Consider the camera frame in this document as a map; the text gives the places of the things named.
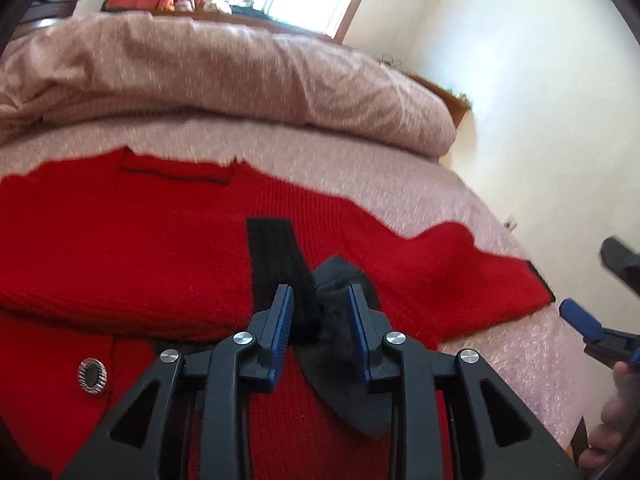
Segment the person's right hand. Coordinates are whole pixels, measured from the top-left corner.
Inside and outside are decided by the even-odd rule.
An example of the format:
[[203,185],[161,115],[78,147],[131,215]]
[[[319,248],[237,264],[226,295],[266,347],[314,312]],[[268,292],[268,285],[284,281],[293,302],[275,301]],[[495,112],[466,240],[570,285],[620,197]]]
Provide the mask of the person's right hand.
[[617,392],[604,404],[601,423],[589,435],[589,448],[578,458],[578,467],[586,476],[607,464],[629,430],[639,411],[639,374],[627,363],[613,367]]

